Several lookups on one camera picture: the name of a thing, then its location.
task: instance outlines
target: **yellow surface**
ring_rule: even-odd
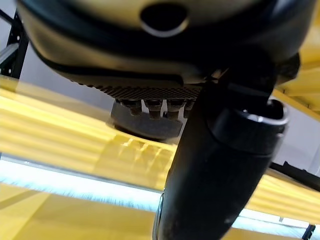
[[[41,91],[38,88],[34,91],[22,84],[13,92],[11,84],[14,82],[8,78],[0,79],[0,151],[149,188],[163,188],[176,145],[133,137],[103,120],[37,100],[39,96],[24,95],[25,88]],[[49,91],[47,94],[50,99],[60,98]],[[85,110],[97,112],[89,105]]]
[[[163,189],[175,145],[125,134],[103,120],[61,107],[63,102],[57,106],[37,100],[41,93],[26,96],[24,87],[12,92],[10,80],[3,78],[0,83],[0,152]],[[63,99],[56,93],[46,94],[50,99]],[[90,106],[86,110],[94,112]],[[272,172],[261,179],[246,208],[320,224],[320,193]]]
[[[286,95],[283,98],[280,95],[279,98],[320,121],[320,11],[300,53],[302,64],[299,75],[297,79],[277,87]]]
[[[1,240],[150,240],[153,212],[0,184]],[[232,228],[224,240],[290,240]]]

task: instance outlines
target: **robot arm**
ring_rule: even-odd
[[[167,101],[174,119],[196,100],[155,218],[157,240],[222,238],[288,123],[269,97],[299,68],[316,0],[226,2],[18,0],[36,53],[62,76],[135,115],[144,101],[159,116],[155,106]]]

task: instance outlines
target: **black plastic housing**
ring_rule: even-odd
[[[277,152],[288,123],[280,102],[259,116],[223,99],[208,86],[193,107],[165,184],[158,240],[221,239]]]

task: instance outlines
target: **dark circular hole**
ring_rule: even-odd
[[[187,10],[178,4],[160,3],[146,7],[140,15],[153,30],[167,32],[178,28],[187,19]]]

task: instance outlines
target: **metal rack frame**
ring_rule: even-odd
[[[19,79],[29,38],[17,12],[15,12],[14,18],[12,18],[0,9],[0,18],[11,25],[6,48],[0,51],[0,74]]]

